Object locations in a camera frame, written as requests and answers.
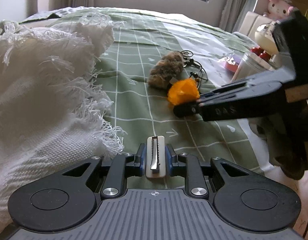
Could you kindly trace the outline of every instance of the hello kitty plush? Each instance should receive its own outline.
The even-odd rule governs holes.
[[[269,0],[268,10],[269,13],[265,12],[263,16],[268,17],[274,21],[286,18],[293,10],[291,1],[289,0]]]

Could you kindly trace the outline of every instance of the stuffed toy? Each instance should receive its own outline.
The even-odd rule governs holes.
[[[285,19],[293,10],[291,1],[289,0],[269,0],[268,10],[263,16],[268,17],[274,21]]]
[[[172,78],[178,78],[184,68],[183,55],[171,51],[150,70],[147,83],[154,88],[167,89]]]

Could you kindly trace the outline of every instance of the white blanket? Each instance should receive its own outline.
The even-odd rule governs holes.
[[[0,232],[19,187],[91,156],[123,150],[120,127],[103,119],[112,101],[93,86],[114,23],[95,14],[52,28],[5,26],[0,36]]]

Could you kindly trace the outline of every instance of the metal screw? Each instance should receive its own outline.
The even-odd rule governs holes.
[[[194,189],[191,190],[191,192],[196,196],[203,196],[207,193],[207,190],[202,187],[195,187]]]
[[[103,190],[103,194],[106,196],[115,196],[118,193],[118,190],[114,187],[108,187]]]

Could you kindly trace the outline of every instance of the white grid line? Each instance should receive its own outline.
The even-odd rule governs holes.
[[[131,45],[131,44],[136,44],[136,42],[134,42],[134,41],[122,41],[122,43],[125,43],[126,45]]]
[[[119,54],[119,44],[121,42],[121,28],[119,29],[119,37],[118,37],[118,47],[117,47],[117,62],[116,62],[116,92],[115,92],[115,120],[114,126],[117,125],[117,89],[118,89],[118,54]]]
[[[127,77],[140,77],[140,78],[144,78],[144,76],[138,76],[138,75],[127,75],[125,74],[123,71],[121,70],[109,70],[109,71],[104,71],[104,72],[101,72],[99,75],[101,74],[107,74],[107,73],[112,73],[112,72],[116,72],[116,73],[121,73],[123,74],[124,76],[127,76]]]
[[[163,181],[164,181],[165,188],[167,188],[167,183],[166,183],[165,177],[163,178]]]
[[[164,42],[166,43],[166,45],[167,45],[167,46],[169,47],[169,49],[171,50],[170,45],[169,45],[169,44],[167,43],[167,41],[165,40],[165,38],[164,38],[164,36],[162,35],[161,31],[160,31],[160,30],[158,30],[158,31],[159,31],[161,37],[163,38]],[[204,157],[203,157],[201,151],[199,150],[199,148],[198,148],[197,145],[196,145],[196,142],[195,142],[195,140],[194,140],[194,138],[193,138],[193,135],[192,135],[192,132],[191,132],[191,130],[190,130],[190,127],[189,127],[189,125],[188,125],[188,123],[187,123],[187,121],[186,121],[185,118],[184,118],[184,120],[185,120],[187,129],[189,130],[189,133],[190,133],[190,136],[191,136],[191,138],[192,138],[192,141],[193,141],[194,146],[196,147],[196,149],[197,149],[198,153],[200,154],[201,158],[203,159],[203,161],[205,161],[205,159],[204,159]]]
[[[107,118],[112,118],[114,119],[113,116],[110,116],[110,115],[105,115],[104,117],[107,117]],[[139,120],[145,120],[145,121],[153,121],[153,122],[158,122],[158,123],[163,123],[163,122],[185,122],[184,119],[175,119],[175,120],[163,120],[163,121],[159,121],[159,120],[152,120],[152,119],[149,119],[149,118],[134,118],[134,119],[123,119],[123,118],[116,118],[117,120],[120,120],[120,121],[126,121],[126,122],[131,122],[131,121],[139,121]],[[187,120],[189,122],[197,122],[198,120]]]
[[[152,43],[154,43],[153,40],[152,40],[151,34],[150,34],[148,31],[147,31],[147,33],[148,33],[148,35],[149,35],[149,37],[150,37]],[[156,43],[155,43],[155,48],[157,49],[157,51],[158,51],[158,53],[159,53],[159,56],[162,58],[162,54],[161,54],[160,51],[158,50],[158,47],[157,47]]]
[[[132,26],[133,26],[133,29],[134,29],[134,20],[133,20],[132,13],[131,13],[131,19],[132,19]],[[147,98],[147,104],[148,104],[148,106],[149,106],[150,117],[151,117],[151,119],[152,119],[153,133],[154,133],[154,136],[156,136],[155,127],[154,127],[154,121],[153,121],[153,116],[152,116],[151,106],[150,106],[150,99],[149,99],[148,94],[147,94],[144,65],[143,65],[143,61],[142,61],[142,56],[141,56],[140,48],[139,48],[139,46],[138,46],[138,40],[137,40],[137,36],[136,36],[136,31],[135,31],[135,30],[134,30],[134,35],[135,35],[135,39],[136,39],[136,42],[137,42],[137,50],[138,50],[138,54],[139,54],[139,56],[140,56],[140,61],[141,61],[142,70],[143,70],[144,87],[145,87],[145,93],[146,93],[146,98]]]
[[[137,46],[135,46],[135,47],[133,47],[133,46],[121,46],[122,48],[128,48],[128,49],[136,49],[137,48]],[[152,48],[149,48],[149,47],[139,47],[140,49],[152,49]]]
[[[101,57],[100,59],[110,59],[110,60],[113,60],[113,61],[117,61],[117,63],[120,63],[120,64],[123,64],[123,65],[138,65],[139,63],[125,63],[125,62],[120,62],[118,60],[115,60],[113,58],[109,58],[109,57]],[[143,63],[143,65],[152,65],[152,66],[155,66],[154,64],[152,63]]]
[[[189,133],[190,133],[190,136],[191,136],[192,141],[193,141],[193,143],[194,143],[194,146],[196,147],[198,153],[201,155],[202,160],[205,161],[205,158],[203,157],[203,154],[201,153],[201,151],[200,151],[199,148],[197,147],[197,144],[196,144],[196,142],[195,142],[195,140],[194,140],[194,137],[193,137],[193,135],[192,135],[191,129],[190,129],[190,127],[189,127],[189,124],[187,123],[187,120],[186,120],[185,118],[184,118],[184,120],[185,120],[187,129],[189,130]]]
[[[245,140],[240,140],[240,141],[233,141],[233,142],[229,142],[229,143],[239,143],[239,142],[244,142],[244,141],[248,141],[248,139],[245,139]],[[213,143],[210,143],[208,145],[199,145],[199,146],[196,146],[196,147],[180,147],[180,148],[177,148],[177,149],[174,149],[174,151],[180,151],[180,150],[185,150],[185,149],[196,149],[196,148],[204,148],[204,147],[210,147],[210,146],[213,146],[215,144],[223,144],[224,142],[213,142]]]
[[[115,93],[114,91],[106,91],[106,90],[103,90],[103,91],[106,92],[106,93]],[[166,99],[166,97],[162,97],[162,96],[152,96],[152,95],[146,96],[146,95],[141,95],[141,94],[139,94],[139,93],[137,93],[137,92],[135,92],[135,91],[133,91],[133,90],[126,90],[126,91],[117,92],[117,93],[118,93],[118,94],[125,94],[125,93],[127,93],[127,92],[135,93],[135,94],[137,94],[137,95],[139,95],[139,96],[141,96],[141,97],[156,97],[156,98],[164,98],[164,99]]]
[[[249,139],[243,139],[243,140],[238,140],[238,141],[228,142],[227,144],[237,143],[237,142],[246,142],[246,141],[249,141]]]
[[[138,54],[123,54],[120,53],[121,56],[138,56]],[[145,57],[160,57],[159,55],[152,55],[152,54],[143,54]]]
[[[259,169],[259,168],[260,168],[260,166],[257,166],[255,168],[250,169],[250,171],[255,171],[255,170]]]
[[[217,125],[218,128],[220,129],[220,132],[221,132],[221,135],[222,135],[223,140],[224,140],[224,142],[225,142],[225,145],[227,146],[227,149],[229,150],[229,152],[230,152],[230,154],[231,154],[231,156],[232,156],[232,158],[233,158],[233,161],[234,161],[234,163],[236,164],[236,161],[235,161],[235,159],[234,159],[234,157],[233,157],[233,154],[232,154],[232,152],[231,152],[231,150],[230,150],[230,147],[229,147],[228,144],[226,143],[226,140],[225,140],[224,134],[223,134],[223,132],[222,132],[222,130],[221,130],[221,127],[219,126],[219,124],[218,124],[216,121],[214,121],[214,122],[216,123],[216,125]]]

